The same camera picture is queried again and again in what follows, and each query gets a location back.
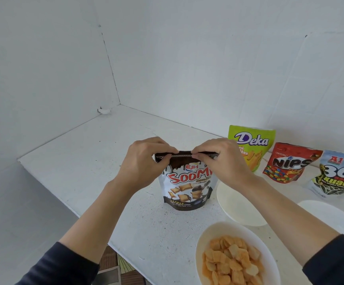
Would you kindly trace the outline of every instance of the patterned floor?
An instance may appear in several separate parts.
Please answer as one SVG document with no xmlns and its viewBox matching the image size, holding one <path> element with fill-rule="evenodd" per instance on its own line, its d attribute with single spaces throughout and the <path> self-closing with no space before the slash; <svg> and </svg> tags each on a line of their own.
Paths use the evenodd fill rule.
<svg viewBox="0 0 344 285">
<path fill-rule="evenodd" d="M 99 265 L 100 271 L 93 285 L 149 285 L 148 281 L 110 246 L 106 247 Z"/>
</svg>

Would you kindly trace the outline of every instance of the round plate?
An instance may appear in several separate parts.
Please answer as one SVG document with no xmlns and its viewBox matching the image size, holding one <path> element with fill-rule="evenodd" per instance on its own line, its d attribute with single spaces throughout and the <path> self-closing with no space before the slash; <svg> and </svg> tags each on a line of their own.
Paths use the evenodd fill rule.
<svg viewBox="0 0 344 285">
<path fill-rule="evenodd" d="M 301 201 L 298 205 L 337 232 L 344 234 L 344 211 L 328 203 L 315 200 Z"/>
<path fill-rule="evenodd" d="M 219 181 L 217 200 L 230 219 L 247 226 L 263 226 L 266 220 L 241 193 Z"/>
<path fill-rule="evenodd" d="M 280 285 L 278 266 L 270 250 L 260 238 L 246 227 L 233 222 L 217 222 L 210 225 L 198 239 L 196 246 L 196 268 L 202 285 L 210 285 L 210 280 L 203 276 L 203 253 L 209 248 L 210 240 L 223 235 L 237 236 L 261 252 L 260 261 L 266 271 L 262 274 L 264 285 Z"/>
</svg>

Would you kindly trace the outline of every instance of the red snack bag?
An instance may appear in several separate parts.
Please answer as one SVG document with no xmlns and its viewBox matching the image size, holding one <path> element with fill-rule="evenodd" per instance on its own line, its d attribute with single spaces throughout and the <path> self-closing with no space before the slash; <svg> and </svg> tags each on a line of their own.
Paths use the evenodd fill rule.
<svg viewBox="0 0 344 285">
<path fill-rule="evenodd" d="M 305 166 L 317 160 L 322 153 L 322 150 L 276 143 L 263 173 L 279 183 L 296 181 Z"/>
</svg>

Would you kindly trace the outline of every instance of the brown and white snack bag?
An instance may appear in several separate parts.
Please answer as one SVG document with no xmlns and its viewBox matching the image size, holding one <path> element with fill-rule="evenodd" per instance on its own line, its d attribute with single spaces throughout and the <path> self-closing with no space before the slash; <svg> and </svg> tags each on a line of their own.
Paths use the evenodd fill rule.
<svg viewBox="0 0 344 285">
<path fill-rule="evenodd" d="M 218 156 L 216 152 L 202 153 L 211 158 Z M 155 161 L 160 162 L 167 154 L 155 154 Z M 192 158 L 190 151 L 180 151 L 172 154 L 159 181 L 164 203 L 179 211 L 190 211 L 206 203 L 218 179 L 205 163 Z"/>
</svg>

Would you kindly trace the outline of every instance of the person's left hand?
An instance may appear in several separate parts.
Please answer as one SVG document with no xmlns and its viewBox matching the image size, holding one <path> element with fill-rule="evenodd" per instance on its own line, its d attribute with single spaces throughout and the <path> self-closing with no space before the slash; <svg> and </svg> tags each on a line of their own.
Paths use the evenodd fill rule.
<svg viewBox="0 0 344 285">
<path fill-rule="evenodd" d="M 155 153 L 178 153 L 160 137 L 135 141 L 127 151 L 121 168 L 114 178 L 115 183 L 128 188 L 132 194 L 150 185 L 168 166 L 171 154 L 156 163 L 152 158 Z"/>
</svg>

